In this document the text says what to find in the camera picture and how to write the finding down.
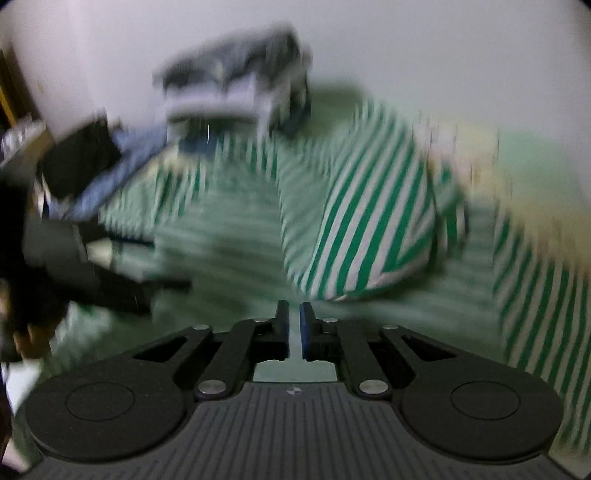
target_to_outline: person's hand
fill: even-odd
[[[0,279],[0,317],[7,321],[11,314],[10,285]],[[26,333],[15,332],[12,336],[14,345],[22,359],[39,359],[50,351],[49,341],[56,334],[61,318],[50,321],[42,326],[31,325]]]
[[[47,326],[29,325],[27,333],[15,332],[13,335],[14,344],[17,352],[22,359],[39,359],[50,352],[49,341],[56,334],[57,322],[50,323]]]

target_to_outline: blue cloth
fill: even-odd
[[[112,169],[98,175],[67,211],[63,212],[63,205],[49,202],[49,217],[77,222],[90,220],[150,158],[162,151],[166,145],[166,134],[166,125],[113,133],[113,142],[121,151],[121,160]]]

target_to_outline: black bag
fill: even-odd
[[[43,175],[51,195],[58,200],[77,198],[100,173],[121,159],[106,119],[95,120],[56,144],[41,159]]]

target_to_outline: striped bedding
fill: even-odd
[[[193,291],[163,293],[144,323],[72,306],[40,381],[195,323],[225,330],[278,299],[297,343],[297,306],[311,300],[319,316],[399,323],[545,378],[565,399],[560,439],[589,448],[588,277],[535,255],[487,197],[464,201],[445,168],[428,175],[389,107],[364,104],[338,135],[228,137],[212,160],[167,155],[101,220],[155,233],[155,252],[126,246],[118,270],[190,276]],[[327,379],[306,367],[294,356],[257,378]],[[39,458],[22,411],[15,441]]]

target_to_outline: circular pad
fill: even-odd
[[[467,356],[425,362],[400,409],[426,443],[463,459],[503,462],[544,451],[562,420],[560,397],[517,369]]]
[[[165,365],[121,357],[50,378],[25,406],[40,449],[75,462],[144,452],[169,437],[185,412]]]
[[[134,393],[116,383],[100,382],[74,390],[66,400],[69,412],[81,420],[113,420],[134,405]]]
[[[453,406],[477,420],[500,420],[519,408],[519,395],[513,389],[494,382],[470,382],[452,393]]]

